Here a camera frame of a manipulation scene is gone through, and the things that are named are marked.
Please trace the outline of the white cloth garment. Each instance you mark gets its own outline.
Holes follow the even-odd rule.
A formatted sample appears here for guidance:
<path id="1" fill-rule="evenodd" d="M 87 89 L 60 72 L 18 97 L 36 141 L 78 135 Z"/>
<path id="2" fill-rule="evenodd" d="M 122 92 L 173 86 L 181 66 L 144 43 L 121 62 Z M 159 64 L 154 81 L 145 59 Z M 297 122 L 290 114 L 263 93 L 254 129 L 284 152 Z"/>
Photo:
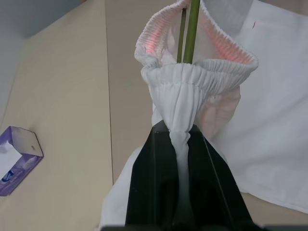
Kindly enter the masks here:
<path id="1" fill-rule="evenodd" d="M 125 225 L 132 168 L 144 143 L 107 195 L 99 231 L 308 231 L 308 16 L 261 0 L 200 0 L 192 64 L 177 63 L 182 9 L 184 56 L 191 1 L 156 12 L 134 53 L 152 100 L 152 127 L 164 121 L 175 149 L 175 222 L 183 227 Z M 251 227 L 195 226 L 193 127 L 228 164 Z"/>

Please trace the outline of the olive green wire hanger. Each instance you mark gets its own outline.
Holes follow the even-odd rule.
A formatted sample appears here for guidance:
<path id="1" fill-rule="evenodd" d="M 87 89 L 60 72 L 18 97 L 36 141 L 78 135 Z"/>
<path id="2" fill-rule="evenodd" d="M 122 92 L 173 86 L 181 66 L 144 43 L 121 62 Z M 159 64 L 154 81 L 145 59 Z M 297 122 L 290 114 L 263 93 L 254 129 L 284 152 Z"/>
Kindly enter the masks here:
<path id="1" fill-rule="evenodd" d="M 200 0 L 192 0 L 191 6 L 190 6 L 190 15 L 189 15 L 189 21 L 188 21 L 188 27 L 187 27 L 184 56 L 182 56 L 182 49 L 183 49 L 187 9 L 186 8 L 182 9 L 178 52 L 177 52 L 177 63 L 192 64 L 193 62 L 199 9 L 200 9 Z"/>

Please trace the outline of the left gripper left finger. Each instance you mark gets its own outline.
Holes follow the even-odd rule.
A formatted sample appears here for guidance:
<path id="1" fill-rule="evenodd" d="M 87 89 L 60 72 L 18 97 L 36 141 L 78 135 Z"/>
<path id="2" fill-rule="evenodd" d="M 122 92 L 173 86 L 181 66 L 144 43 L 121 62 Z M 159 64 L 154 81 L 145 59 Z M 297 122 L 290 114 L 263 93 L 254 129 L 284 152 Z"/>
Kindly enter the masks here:
<path id="1" fill-rule="evenodd" d="M 176 153 L 164 121 L 158 122 L 136 158 L 129 187 L 125 225 L 182 228 L 175 222 L 179 196 Z"/>

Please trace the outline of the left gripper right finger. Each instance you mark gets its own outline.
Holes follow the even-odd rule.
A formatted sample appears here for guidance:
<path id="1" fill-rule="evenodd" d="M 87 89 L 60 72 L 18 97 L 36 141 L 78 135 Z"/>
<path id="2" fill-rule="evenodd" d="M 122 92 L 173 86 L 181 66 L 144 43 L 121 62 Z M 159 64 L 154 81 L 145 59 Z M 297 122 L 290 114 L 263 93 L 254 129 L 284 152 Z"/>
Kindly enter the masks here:
<path id="1" fill-rule="evenodd" d="M 188 167 L 195 226 L 248 228 L 252 218 L 226 161 L 198 127 L 190 130 Z"/>

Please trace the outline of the purple tissue box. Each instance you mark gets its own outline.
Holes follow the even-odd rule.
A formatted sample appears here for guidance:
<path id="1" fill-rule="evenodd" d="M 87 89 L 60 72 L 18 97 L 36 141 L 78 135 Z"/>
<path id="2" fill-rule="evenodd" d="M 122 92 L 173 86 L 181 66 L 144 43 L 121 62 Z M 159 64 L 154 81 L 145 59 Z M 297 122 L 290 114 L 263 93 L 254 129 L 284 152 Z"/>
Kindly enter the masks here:
<path id="1" fill-rule="evenodd" d="M 0 135 L 0 197 L 10 195 L 43 157 L 34 132 L 7 127 Z"/>

